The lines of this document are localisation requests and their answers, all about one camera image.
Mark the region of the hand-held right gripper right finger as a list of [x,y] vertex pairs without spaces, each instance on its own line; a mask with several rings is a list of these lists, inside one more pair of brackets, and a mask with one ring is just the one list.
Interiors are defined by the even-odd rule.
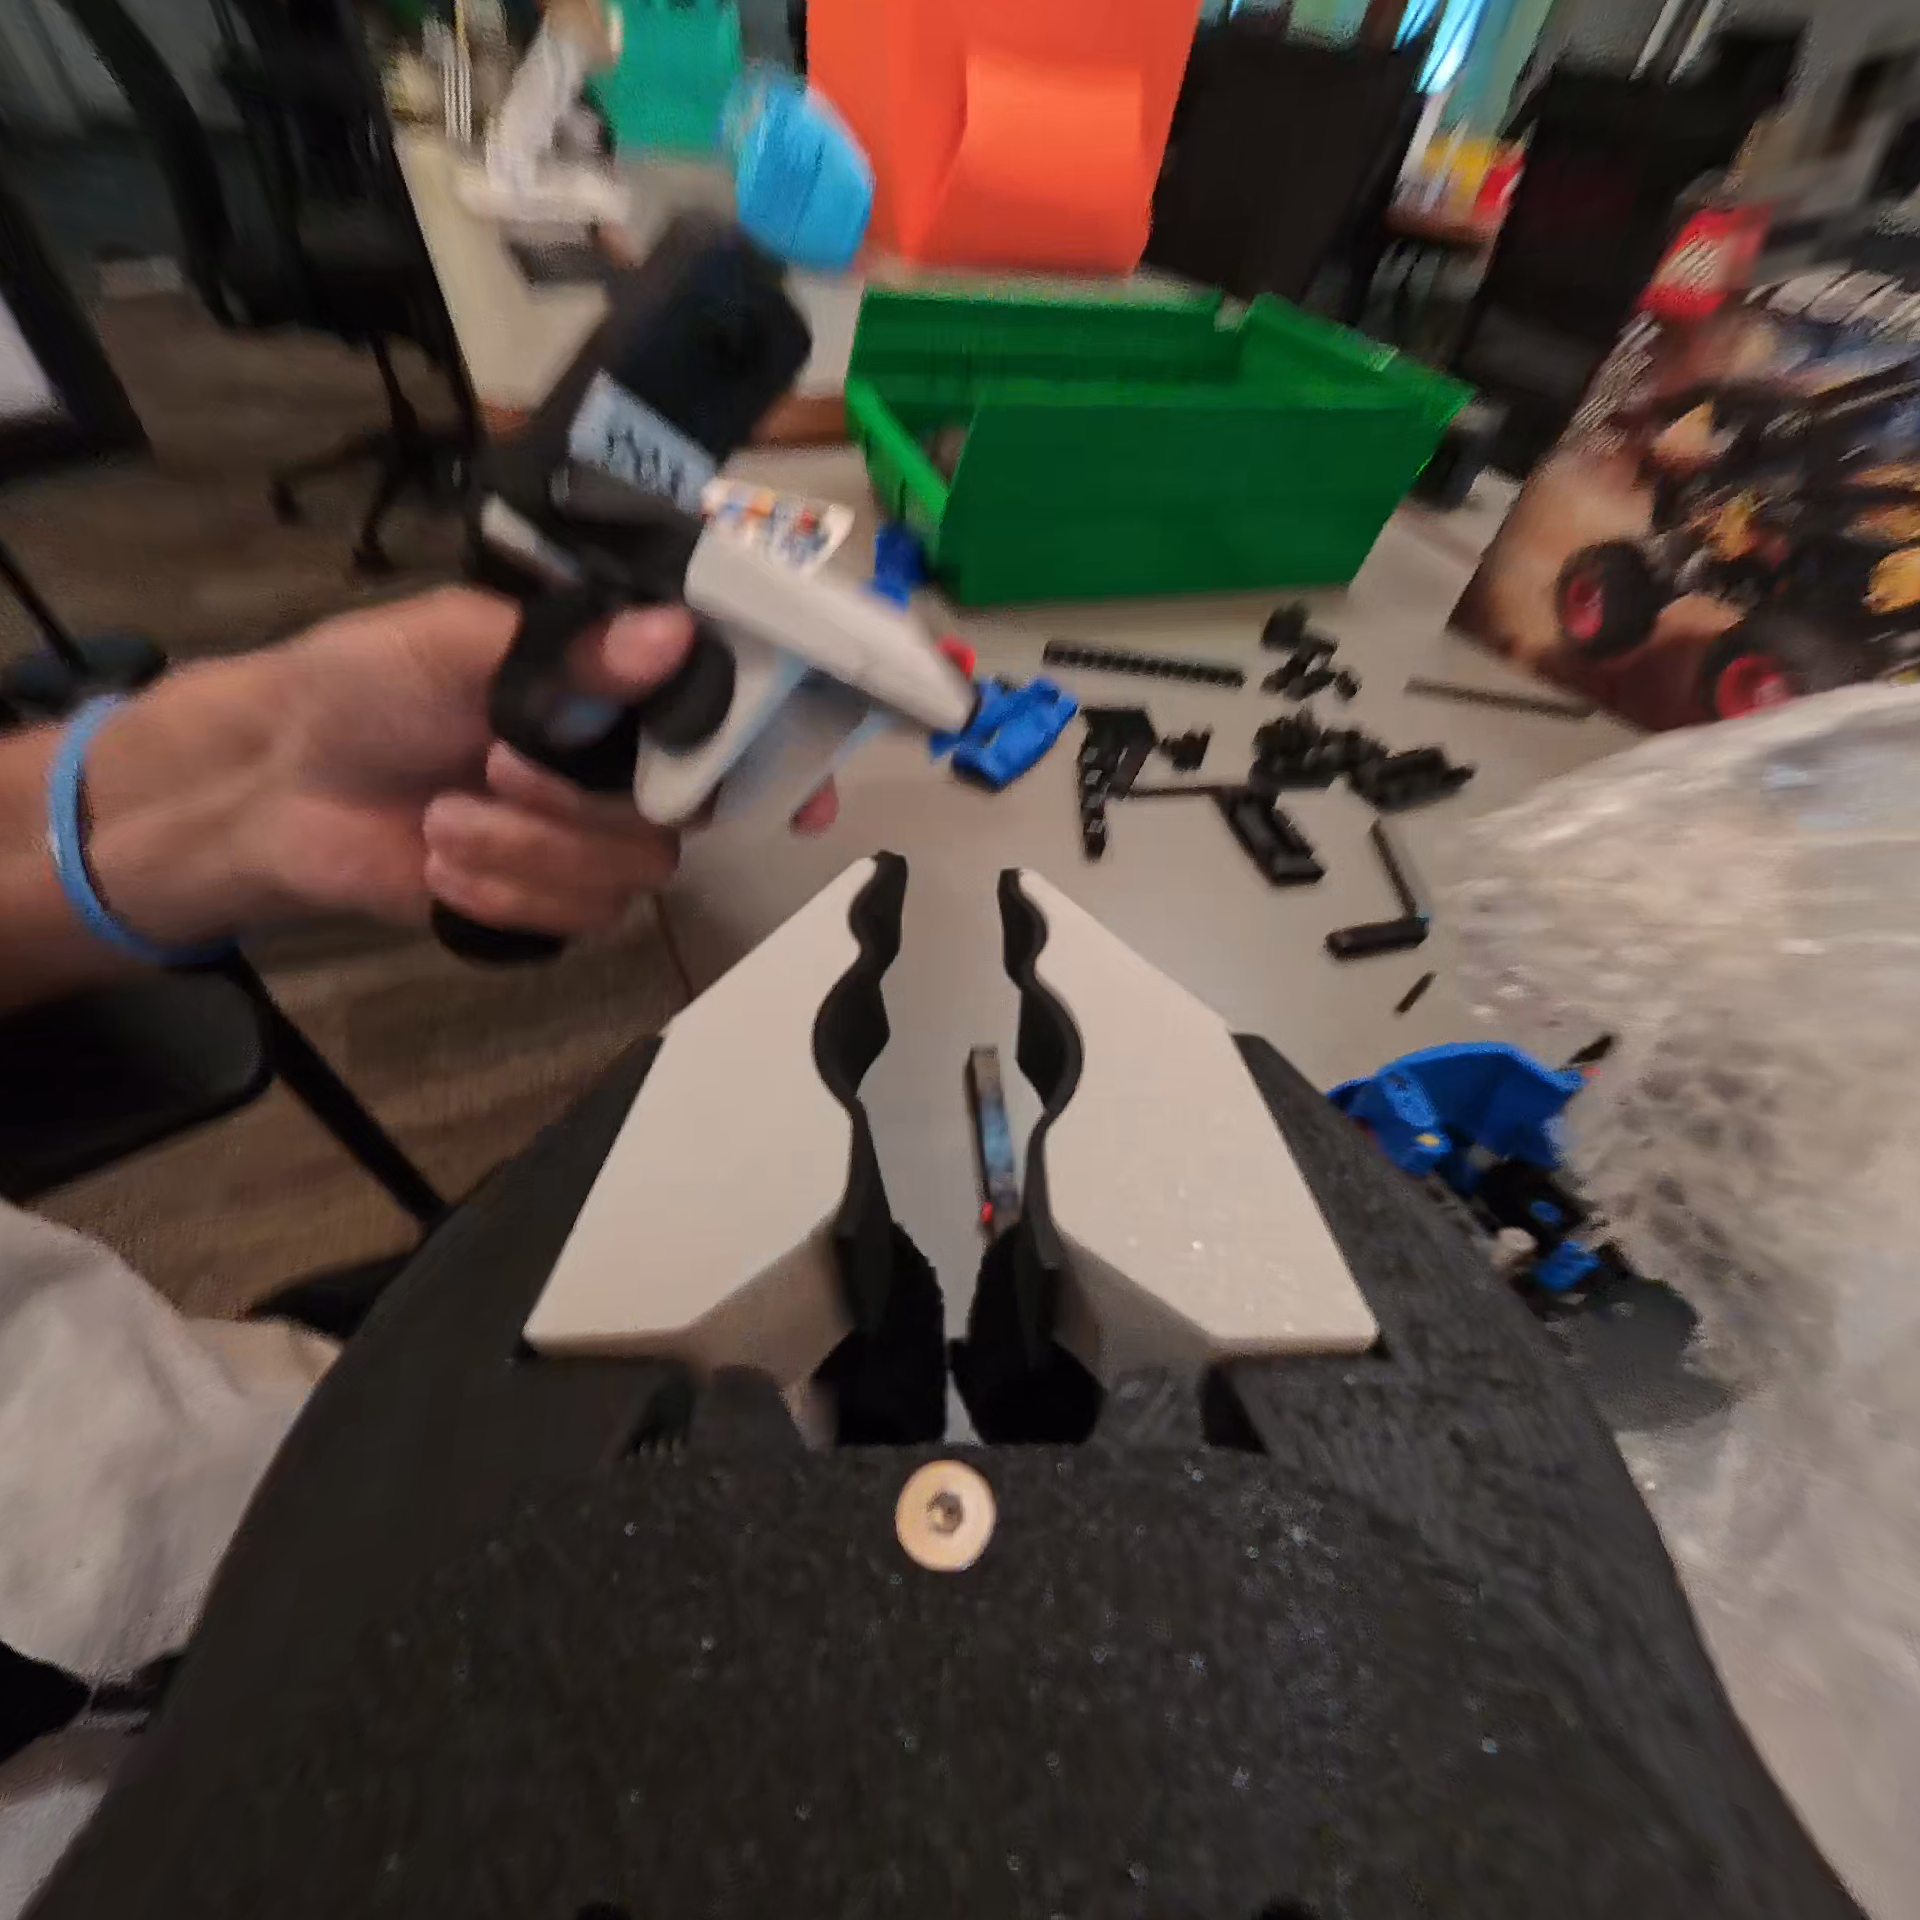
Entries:
[[1382,1325],[1226,1022],[1034,869],[997,882],[1039,1095],[953,1387],[985,1448],[1082,1445],[1135,1379],[1355,1359]]

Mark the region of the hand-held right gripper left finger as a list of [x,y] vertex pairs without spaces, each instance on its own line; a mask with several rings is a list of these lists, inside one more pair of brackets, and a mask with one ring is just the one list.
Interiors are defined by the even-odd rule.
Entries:
[[898,854],[856,858],[663,1029],[521,1325],[534,1355],[758,1372],[824,1397],[841,1448],[942,1438],[942,1292],[858,1096],[904,886]]

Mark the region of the blue curved lego panel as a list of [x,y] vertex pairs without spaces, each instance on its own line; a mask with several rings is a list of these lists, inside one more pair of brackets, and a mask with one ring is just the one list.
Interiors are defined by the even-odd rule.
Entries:
[[1077,699],[1051,678],[980,678],[973,718],[959,732],[935,732],[929,761],[983,794],[1022,782],[1069,732]]

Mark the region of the blue lego vehicle assembly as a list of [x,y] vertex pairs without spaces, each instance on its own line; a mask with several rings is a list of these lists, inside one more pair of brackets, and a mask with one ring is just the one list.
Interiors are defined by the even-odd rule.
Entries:
[[1596,1241],[1596,1210],[1578,1193],[1563,1118],[1612,1039],[1549,1064],[1505,1042],[1406,1052],[1326,1096],[1404,1175],[1454,1201],[1490,1241],[1517,1239],[1513,1286],[1538,1314],[1582,1311],[1620,1273]]

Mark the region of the black L-shaped lego beam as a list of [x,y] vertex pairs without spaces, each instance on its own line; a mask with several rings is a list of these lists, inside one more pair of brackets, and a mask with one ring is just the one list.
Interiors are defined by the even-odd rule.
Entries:
[[1422,876],[1391,821],[1379,818],[1367,829],[1395,912],[1382,922],[1344,923],[1326,933],[1322,947],[1335,962],[1360,956],[1410,953],[1428,947],[1432,908]]

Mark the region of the thin black lego axle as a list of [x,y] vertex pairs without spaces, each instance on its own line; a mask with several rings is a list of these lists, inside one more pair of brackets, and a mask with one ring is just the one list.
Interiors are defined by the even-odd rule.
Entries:
[[1568,726],[1580,726],[1596,715],[1596,709],[1591,709],[1586,702],[1563,702],[1534,691],[1509,691],[1493,686],[1444,684],[1422,676],[1404,678],[1404,695],[1419,702],[1444,702],[1454,709],[1500,709],[1513,715],[1534,715]]

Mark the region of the lego set box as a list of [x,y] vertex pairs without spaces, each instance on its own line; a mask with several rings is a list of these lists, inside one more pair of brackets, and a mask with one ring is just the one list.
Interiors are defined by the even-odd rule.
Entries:
[[1915,684],[1915,196],[1764,230],[1682,230],[1448,613],[1643,732]]

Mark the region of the person's left hand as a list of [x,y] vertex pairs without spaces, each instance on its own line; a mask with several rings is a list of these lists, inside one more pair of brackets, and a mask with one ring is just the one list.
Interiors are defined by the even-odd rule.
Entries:
[[444,905],[497,932],[582,936],[678,873],[678,834],[494,736],[520,612],[437,589],[235,659],[178,671],[83,756],[87,861],[159,947]]

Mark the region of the sticker sheet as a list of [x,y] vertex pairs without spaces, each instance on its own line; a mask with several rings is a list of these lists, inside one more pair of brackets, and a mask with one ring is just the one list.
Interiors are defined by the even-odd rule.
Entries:
[[834,499],[781,493],[738,477],[708,480],[702,515],[710,528],[799,575],[826,567],[856,528],[856,514]]

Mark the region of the green plastic bin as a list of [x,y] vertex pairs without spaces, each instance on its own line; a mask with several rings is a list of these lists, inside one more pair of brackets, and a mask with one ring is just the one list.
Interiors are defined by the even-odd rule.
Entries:
[[990,612],[1347,586],[1471,389],[1279,296],[867,287],[841,402]]

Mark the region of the black office chair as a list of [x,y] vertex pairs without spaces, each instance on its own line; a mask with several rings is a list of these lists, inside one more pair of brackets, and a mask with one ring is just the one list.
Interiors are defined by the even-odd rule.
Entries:
[[360,575],[392,575],[386,524],[406,498],[462,499],[476,405],[449,313],[397,171],[374,61],[351,5],[212,5],[212,71],[229,91],[262,205],[242,224],[212,135],[188,101],[165,106],[155,160],[184,267],[215,325],[296,328],[371,358],[386,424],[274,466],[267,506],[299,524],[303,487],[371,466],[349,549]]

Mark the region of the clear plastic bag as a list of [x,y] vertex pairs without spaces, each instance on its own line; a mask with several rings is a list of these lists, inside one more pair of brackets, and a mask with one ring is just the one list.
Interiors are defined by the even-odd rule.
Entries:
[[1447,922],[1503,1029],[1612,1039],[1569,1166],[1718,1393],[1630,1418],[1630,1470],[1818,1853],[1915,1916],[1915,686],[1549,782]]

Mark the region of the black chair seat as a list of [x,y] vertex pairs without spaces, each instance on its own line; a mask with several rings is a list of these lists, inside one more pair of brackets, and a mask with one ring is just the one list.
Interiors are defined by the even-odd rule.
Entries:
[[3,1016],[3,1198],[26,1206],[274,1082],[259,1007],[222,977],[143,977]]

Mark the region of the blue wristband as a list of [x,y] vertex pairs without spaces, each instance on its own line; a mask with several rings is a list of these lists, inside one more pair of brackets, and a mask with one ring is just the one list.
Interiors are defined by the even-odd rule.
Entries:
[[95,691],[63,718],[56,752],[43,782],[43,842],[63,905],[75,923],[109,953],[136,967],[188,972],[239,956],[235,942],[201,947],[165,947],[134,932],[101,895],[92,867],[87,759],[105,726],[130,707],[126,691]]

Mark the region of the black electronic device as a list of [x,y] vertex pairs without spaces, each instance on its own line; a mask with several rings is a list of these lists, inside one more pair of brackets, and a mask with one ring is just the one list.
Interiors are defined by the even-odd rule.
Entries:
[[1406,489],[1406,504],[1432,514],[1461,510],[1505,429],[1505,405],[1479,396],[1454,414],[1432,458]]

